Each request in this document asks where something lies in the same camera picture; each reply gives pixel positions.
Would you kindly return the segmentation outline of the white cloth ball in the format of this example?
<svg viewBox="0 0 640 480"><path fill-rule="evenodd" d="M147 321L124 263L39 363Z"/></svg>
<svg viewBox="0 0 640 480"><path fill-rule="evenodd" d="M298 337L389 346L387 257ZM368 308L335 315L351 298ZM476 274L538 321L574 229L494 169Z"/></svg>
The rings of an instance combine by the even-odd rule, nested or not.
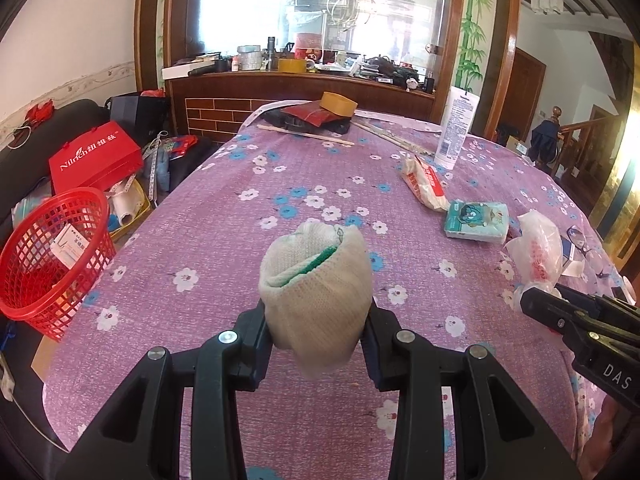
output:
<svg viewBox="0 0 640 480"><path fill-rule="evenodd" d="M369 249L356 226L304 222L271 243L259 296L277 348L307 377L345 365L373 299Z"/></svg>

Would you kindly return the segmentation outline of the wrapped chopsticks pair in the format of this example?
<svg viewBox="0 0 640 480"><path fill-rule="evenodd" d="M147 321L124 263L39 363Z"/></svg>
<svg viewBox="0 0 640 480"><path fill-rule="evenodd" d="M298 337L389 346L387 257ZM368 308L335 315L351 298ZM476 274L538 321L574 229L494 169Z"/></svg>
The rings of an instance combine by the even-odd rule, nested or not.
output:
<svg viewBox="0 0 640 480"><path fill-rule="evenodd" d="M433 151L430 151L419 144L403 139L400 136L396 136L396 134L391 133L390 131L374 125L370 125L367 122L360 122L359 120L353 119L352 125L357 126L358 128L367 131L368 133L372 133L374 136L377 136L378 138L383 139L386 142L390 142L391 144L394 144L398 146L398 148L402 148L407 152L421 156L432 156L434 154Z"/></svg>

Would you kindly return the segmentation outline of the red plastic basket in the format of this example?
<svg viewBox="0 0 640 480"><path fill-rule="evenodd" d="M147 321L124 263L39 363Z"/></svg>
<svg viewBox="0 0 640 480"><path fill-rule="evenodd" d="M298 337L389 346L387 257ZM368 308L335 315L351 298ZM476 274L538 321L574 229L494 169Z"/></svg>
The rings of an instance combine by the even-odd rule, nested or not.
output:
<svg viewBox="0 0 640 480"><path fill-rule="evenodd" d="M61 340L82 300L115 257L106 196L72 188L45 200L13 231L1 254L1 312ZM71 269L52 254L52 240L70 223L89 241Z"/></svg>

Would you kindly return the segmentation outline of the white medicine box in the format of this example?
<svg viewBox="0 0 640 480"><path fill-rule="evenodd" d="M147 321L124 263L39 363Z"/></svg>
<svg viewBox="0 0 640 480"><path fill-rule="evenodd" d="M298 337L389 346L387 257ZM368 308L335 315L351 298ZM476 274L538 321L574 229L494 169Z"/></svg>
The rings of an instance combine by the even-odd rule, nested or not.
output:
<svg viewBox="0 0 640 480"><path fill-rule="evenodd" d="M77 231L70 223L66 223L52 240L50 249L63 266L71 269L78 263L78 260L88 247L89 241L81 232Z"/></svg>

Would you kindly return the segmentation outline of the purple floral tablecloth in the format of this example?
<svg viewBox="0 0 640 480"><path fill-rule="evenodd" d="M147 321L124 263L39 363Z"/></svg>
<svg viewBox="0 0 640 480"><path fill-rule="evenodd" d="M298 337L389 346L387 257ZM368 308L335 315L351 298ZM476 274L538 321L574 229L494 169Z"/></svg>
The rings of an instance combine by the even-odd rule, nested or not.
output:
<svg viewBox="0 0 640 480"><path fill-rule="evenodd" d="M310 321L328 300L311 278L322 255L350 238L347 271L372 282L379 307L435 346L481 344L518 383L571 458L593 432L603 392L570 369L562 339L518 311L525 283L502 243L446 237L444 214L425 207L401 175L404 150L352 127L355 146L251 125L190 174L127 240L98 278L55 352L44 385L50 425L71 450L120 382L152 347L201 347L254 308L260 290ZM468 136L454 170L437 169L446 199L508 208L510 232L539 211L569 240L602 252L586 215L559 184L520 156ZM329 292L330 299L335 292ZM294 344L302 356L318 344ZM239 393L250 479L387 479L397 393L370 381L361 349L348 363L296 363L276 349L255 393Z"/></svg>

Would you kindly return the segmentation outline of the red gift bag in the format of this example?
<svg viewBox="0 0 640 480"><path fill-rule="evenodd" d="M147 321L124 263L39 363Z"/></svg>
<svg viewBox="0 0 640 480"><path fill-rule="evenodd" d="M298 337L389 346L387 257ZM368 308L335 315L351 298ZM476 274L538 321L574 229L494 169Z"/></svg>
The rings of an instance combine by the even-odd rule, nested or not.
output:
<svg viewBox="0 0 640 480"><path fill-rule="evenodd" d="M117 122L92 128L49 158L55 194L84 186L108 191L142 166L140 146Z"/></svg>

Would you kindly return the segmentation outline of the clear plastic bag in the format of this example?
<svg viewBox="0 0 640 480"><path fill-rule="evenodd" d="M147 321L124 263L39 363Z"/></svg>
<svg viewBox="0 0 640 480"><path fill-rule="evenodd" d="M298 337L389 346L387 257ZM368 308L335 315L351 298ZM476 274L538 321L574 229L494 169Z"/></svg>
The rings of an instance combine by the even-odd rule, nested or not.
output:
<svg viewBox="0 0 640 480"><path fill-rule="evenodd" d="M515 263L525 289L537 287L551 294L563 269L559 229L533 209L518 216L518 222L521 234L506 243L506 252Z"/></svg>

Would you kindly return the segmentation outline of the red packet on table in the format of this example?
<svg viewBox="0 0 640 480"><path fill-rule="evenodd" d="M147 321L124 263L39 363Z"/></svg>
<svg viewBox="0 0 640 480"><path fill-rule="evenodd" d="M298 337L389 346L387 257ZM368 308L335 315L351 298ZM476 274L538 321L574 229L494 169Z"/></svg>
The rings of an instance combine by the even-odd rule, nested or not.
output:
<svg viewBox="0 0 640 480"><path fill-rule="evenodd" d="M316 128L320 128L329 122L338 122L339 120L342 120L340 116L336 116L326 110L322 110L319 101L283 107L281 112L299 119L302 122L306 122L306 124L312 125Z"/></svg>

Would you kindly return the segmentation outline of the blue white small box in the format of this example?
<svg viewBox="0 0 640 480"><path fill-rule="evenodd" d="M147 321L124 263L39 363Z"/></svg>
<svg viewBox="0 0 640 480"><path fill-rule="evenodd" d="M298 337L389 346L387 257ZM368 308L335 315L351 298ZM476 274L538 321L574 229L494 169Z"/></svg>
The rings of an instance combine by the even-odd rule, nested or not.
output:
<svg viewBox="0 0 640 480"><path fill-rule="evenodd" d="M584 274L585 259L576 246L565 236L561 237L563 249L562 275L568 278L580 278Z"/></svg>

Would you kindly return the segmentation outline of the white lotion tube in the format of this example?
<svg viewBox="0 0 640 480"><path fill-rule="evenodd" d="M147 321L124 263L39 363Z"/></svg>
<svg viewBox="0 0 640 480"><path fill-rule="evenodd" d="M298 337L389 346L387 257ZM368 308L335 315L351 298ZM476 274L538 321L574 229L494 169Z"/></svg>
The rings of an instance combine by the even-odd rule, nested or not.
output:
<svg viewBox="0 0 640 480"><path fill-rule="evenodd" d="M453 170L475 117L480 97L451 87L442 116L440 137L434 154L436 166Z"/></svg>

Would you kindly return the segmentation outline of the wooden stair railing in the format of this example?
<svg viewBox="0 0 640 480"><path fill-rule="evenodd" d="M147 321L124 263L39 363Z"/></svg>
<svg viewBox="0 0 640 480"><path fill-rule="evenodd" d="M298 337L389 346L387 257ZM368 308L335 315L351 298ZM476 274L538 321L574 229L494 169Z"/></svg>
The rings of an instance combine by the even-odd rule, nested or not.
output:
<svg viewBox="0 0 640 480"><path fill-rule="evenodd" d="M592 144L606 140L616 122L617 115L593 105L588 120L559 128L550 162L538 158L534 166L558 182L564 174L576 177L585 166L586 157L593 151Z"/></svg>

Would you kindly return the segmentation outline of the eyeglasses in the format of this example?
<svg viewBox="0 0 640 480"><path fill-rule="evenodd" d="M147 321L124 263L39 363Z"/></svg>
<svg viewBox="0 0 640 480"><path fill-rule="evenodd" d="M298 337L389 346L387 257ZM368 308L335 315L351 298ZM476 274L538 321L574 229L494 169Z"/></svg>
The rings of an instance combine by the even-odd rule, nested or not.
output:
<svg viewBox="0 0 640 480"><path fill-rule="evenodd" d="M570 226L566 230L568 240L578 249L585 259L602 259L602 252L597 247L588 244L585 234L577 226Z"/></svg>

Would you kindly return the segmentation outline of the wooden chopstick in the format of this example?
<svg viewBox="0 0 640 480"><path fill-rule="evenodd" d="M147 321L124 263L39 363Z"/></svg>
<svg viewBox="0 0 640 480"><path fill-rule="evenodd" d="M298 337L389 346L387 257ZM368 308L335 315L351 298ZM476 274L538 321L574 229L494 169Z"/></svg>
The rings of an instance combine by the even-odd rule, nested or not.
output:
<svg viewBox="0 0 640 480"><path fill-rule="evenodd" d="M314 139L322 142L331 142L335 144L341 144L344 146L349 146L350 148L356 145L354 142L349 140L332 138L332 136L322 136L322 134L317 134L317 133L295 132L295 131L286 130L285 128L279 128L279 127L270 126L270 125L257 125L257 128L264 131L272 131L272 132L277 132L282 134L289 134L290 136L300 136L301 138Z"/></svg>

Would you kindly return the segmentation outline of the wooden sideboard cabinet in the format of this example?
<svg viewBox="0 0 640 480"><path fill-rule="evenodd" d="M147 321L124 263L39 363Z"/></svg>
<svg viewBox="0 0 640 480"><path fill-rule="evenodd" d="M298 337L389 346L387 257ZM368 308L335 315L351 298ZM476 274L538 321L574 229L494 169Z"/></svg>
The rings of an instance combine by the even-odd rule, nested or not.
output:
<svg viewBox="0 0 640 480"><path fill-rule="evenodd" d="M290 99L315 101L326 91L346 96L365 110L436 120L431 94L350 77L228 72L171 79L165 87L178 133L219 142L235 136L250 113L264 104Z"/></svg>

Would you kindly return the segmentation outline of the teal tissue pack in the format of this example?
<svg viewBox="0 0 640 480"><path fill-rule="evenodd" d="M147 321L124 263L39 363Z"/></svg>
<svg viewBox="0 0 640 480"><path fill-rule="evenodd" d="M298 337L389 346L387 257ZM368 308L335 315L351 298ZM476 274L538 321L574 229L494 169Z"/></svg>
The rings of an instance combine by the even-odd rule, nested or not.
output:
<svg viewBox="0 0 640 480"><path fill-rule="evenodd" d="M506 204L454 200L446 215L444 232L446 237L458 240L503 244L509 226Z"/></svg>

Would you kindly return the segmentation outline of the black sofa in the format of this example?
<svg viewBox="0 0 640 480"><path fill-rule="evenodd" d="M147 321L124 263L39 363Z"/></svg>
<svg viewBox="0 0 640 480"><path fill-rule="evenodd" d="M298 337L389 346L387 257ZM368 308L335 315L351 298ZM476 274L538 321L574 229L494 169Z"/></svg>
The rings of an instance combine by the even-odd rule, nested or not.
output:
<svg viewBox="0 0 640 480"><path fill-rule="evenodd" d="M49 158L65 142L108 121L108 111L93 100L79 100L55 110L18 150L1 151L1 244L13 231L11 209L49 175Z"/></svg>

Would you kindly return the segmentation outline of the red white snack wrapper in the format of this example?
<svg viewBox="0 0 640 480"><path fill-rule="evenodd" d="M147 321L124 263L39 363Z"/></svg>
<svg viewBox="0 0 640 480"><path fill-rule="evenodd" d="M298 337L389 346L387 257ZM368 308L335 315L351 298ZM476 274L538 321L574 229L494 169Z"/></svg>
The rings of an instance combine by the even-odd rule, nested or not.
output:
<svg viewBox="0 0 640 480"><path fill-rule="evenodd" d="M450 203L435 170L416 155L402 161L401 177L416 199L428 209L447 212Z"/></svg>

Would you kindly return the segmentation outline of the yellow tape roll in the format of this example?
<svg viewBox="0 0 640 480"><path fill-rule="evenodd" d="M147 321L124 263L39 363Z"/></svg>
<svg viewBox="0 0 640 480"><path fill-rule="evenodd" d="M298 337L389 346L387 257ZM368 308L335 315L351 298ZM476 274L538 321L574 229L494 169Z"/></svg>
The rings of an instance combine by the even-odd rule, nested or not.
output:
<svg viewBox="0 0 640 480"><path fill-rule="evenodd" d="M358 103L334 92L323 92L320 107L331 114L351 118L354 116Z"/></svg>

